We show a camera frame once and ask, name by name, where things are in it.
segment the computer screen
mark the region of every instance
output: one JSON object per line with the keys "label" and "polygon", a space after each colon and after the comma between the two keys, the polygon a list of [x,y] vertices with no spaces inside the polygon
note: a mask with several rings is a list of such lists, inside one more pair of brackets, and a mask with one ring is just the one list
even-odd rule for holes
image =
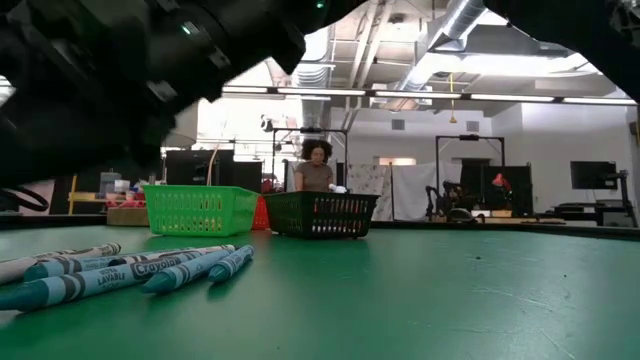
{"label": "computer screen", "polygon": [[572,161],[571,187],[575,190],[617,190],[618,181],[607,178],[616,173],[613,161]]}

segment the green table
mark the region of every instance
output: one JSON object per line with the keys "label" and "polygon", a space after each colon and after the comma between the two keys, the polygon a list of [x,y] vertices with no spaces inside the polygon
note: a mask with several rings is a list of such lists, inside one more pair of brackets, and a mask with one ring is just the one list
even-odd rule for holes
{"label": "green table", "polygon": [[0,359],[640,359],[640,244],[503,231],[366,240],[0,232],[0,260],[110,241],[133,252],[253,244],[232,281],[132,287],[0,312]]}

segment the black basket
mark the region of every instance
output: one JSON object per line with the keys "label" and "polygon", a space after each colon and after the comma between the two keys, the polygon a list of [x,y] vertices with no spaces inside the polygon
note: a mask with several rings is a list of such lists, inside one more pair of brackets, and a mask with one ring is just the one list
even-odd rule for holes
{"label": "black basket", "polygon": [[271,230],[303,238],[366,236],[378,195],[292,192],[265,195]]}

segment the gray shirt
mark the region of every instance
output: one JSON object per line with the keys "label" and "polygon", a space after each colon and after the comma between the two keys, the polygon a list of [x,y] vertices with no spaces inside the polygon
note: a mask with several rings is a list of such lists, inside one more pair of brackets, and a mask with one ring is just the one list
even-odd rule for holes
{"label": "gray shirt", "polygon": [[302,190],[329,192],[329,180],[333,177],[333,170],[326,164],[313,166],[304,162],[296,168],[296,173],[302,174]]}

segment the green basket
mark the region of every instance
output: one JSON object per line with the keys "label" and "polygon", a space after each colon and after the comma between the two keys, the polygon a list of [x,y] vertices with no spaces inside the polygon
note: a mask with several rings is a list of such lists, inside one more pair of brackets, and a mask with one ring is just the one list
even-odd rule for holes
{"label": "green basket", "polygon": [[232,186],[144,187],[151,232],[231,236],[251,230],[259,194]]}

